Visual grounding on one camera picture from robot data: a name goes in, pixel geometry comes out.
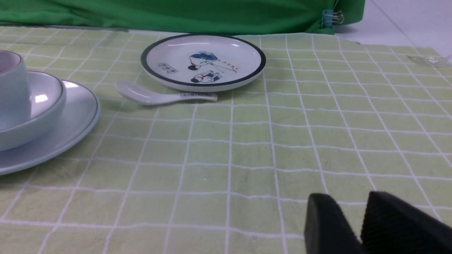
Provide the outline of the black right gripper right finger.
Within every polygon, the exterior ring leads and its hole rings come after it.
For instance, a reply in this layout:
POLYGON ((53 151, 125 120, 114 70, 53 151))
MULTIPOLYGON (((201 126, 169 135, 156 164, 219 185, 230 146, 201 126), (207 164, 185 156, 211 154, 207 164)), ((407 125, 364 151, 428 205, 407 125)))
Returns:
POLYGON ((369 193, 362 246, 368 254, 450 254, 452 229, 388 193, 369 193))

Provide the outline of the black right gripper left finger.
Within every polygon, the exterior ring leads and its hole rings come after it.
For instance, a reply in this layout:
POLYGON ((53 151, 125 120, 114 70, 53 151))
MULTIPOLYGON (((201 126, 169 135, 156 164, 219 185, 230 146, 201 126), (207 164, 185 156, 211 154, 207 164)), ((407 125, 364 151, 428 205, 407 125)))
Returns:
POLYGON ((340 206, 329 195, 312 193, 304 228, 307 254, 365 254, 340 206))

